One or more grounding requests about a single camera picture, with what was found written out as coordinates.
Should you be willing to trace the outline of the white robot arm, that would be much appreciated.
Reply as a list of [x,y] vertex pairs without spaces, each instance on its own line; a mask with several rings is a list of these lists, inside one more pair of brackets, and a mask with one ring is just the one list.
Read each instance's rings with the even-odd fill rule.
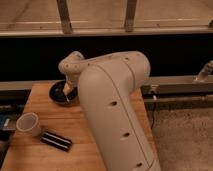
[[86,59],[74,51],[59,63],[59,70],[68,86],[78,89],[107,171],[161,171],[130,100],[150,75],[143,53],[116,52]]

